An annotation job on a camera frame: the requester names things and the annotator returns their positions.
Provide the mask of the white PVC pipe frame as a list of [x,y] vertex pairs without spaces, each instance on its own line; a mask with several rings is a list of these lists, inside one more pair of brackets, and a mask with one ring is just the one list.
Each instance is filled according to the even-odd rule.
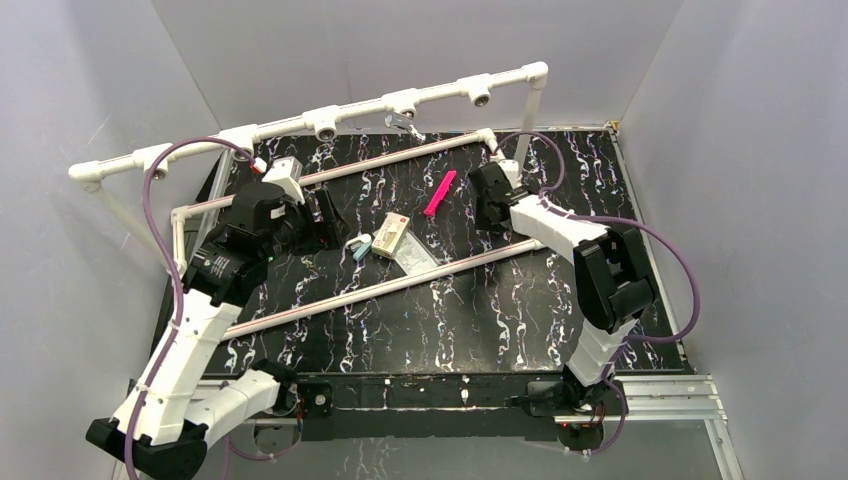
[[[539,109],[541,94],[547,84],[549,67],[545,62],[539,61],[528,65],[524,65],[518,69],[500,72],[495,74],[483,73],[472,75],[458,79],[454,82],[426,87],[422,89],[410,88],[401,91],[384,94],[377,99],[365,100],[346,105],[329,105],[318,109],[310,110],[302,113],[299,116],[277,120],[274,122],[257,125],[250,124],[239,126],[227,130],[222,130],[218,134],[212,135],[206,140],[201,140],[201,146],[185,146],[165,155],[163,162],[166,166],[163,169],[156,167],[154,173],[159,173],[163,170],[167,174],[168,164],[176,162],[183,157],[191,157],[218,149],[232,150],[233,158],[240,154],[235,152],[235,148],[229,144],[221,145],[211,142],[210,139],[224,140],[238,147],[252,148],[254,144],[258,144],[261,140],[271,137],[283,136],[289,134],[299,134],[310,131],[315,134],[315,137],[321,142],[330,142],[337,134],[337,126],[345,120],[354,119],[372,114],[385,114],[386,116],[399,115],[401,120],[412,121],[416,113],[416,107],[421,103],[432,102],[436,100],[463,97],[466,98],[476,107],[485,106],[491,99],[491,91],[512,84],[527,83],[529,85],[529,93],[527,96],[527,104],[525,106],[522,127],[530,130],[534,127],[536,115]],[[389,165],[397,163],[401,160],[408,160],[421,156],[425,153],[436,153],[440,150],[466,145],[474,142],[486,143],[490,150],[492,158],[497,162],[505,165],[505,173],[513,187],[518,186],[518,181],[521,180],[521,169],[523,168],[524,160],[527,156],[528,146],[530,142],[529,134],[520,133],[518,147],[516,150],[515,160],[506,160],[500,147],[495,147],[495,136],[491,129],[480,129],[472,133],[460,135],[459,137],[432,142],[420,147],[403,150],[400,153],[388,154],[388,156],[378,157],[376,159],[361,161],[354,166],[343,166],[335,169],[327,170],[326,172],[308,176],[308,179],[315,177],[316,182],[328,181],[335,178],[340,178],[354,173],[356,167],[357,172],[375,168],[377,166]],[[136,219],[126,211],[123,205],[111,197],[102,186],[105,178],[131,171],[133,169],[141,169],[145,173],[153,169],[154,160],[159,154],[164,153],[168,148],[176,147],[176,144],[161,144],[151,147],[145,147],[134,151],[131,154],[115,157],[102,161],[89,161],[77,163],[69,167],[68,175],[74,180],[84,191],[99,195],[100,201],[109,210],[112,215],[129,230],[131,235],[149,247],[151,251],[158,251],[158,247],[154,245],[154,236],[147,230],[147,227],[142,227]],[[176,207],[172,211],[173,237],[176,241],[182,238],[184,223],[189,217],[203,215],[207,212],[214,212],[225,207],[230,207],[232,197],[225,196],[205,202],[197,203],[190,206]]]

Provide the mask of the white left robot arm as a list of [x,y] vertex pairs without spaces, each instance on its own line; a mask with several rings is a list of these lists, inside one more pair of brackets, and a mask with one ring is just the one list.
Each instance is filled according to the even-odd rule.
[[327,190],[314,195],[319,220],[309,204],[273,183],[251,183],[233,196],[229,213],[192,257],[141,378],[111,416],[92,421],[87,442],[153,479],[191,479],[209,448],[244,420],[265,410],[294,411],[296,373],[268,360],[201,402],[191,398],[271,262],[341,248],[349,225]]

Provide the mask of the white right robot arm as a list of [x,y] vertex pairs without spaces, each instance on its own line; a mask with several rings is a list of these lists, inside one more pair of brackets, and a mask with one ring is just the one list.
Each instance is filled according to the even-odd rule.
[[641,232],[572,215],[512,182],[499,162],[472,170],[468,178],[477,229],[511,230],[571,261],[584,322],[555,390],[571,411],[590,413],[603,399],[615,354],[658,297]]

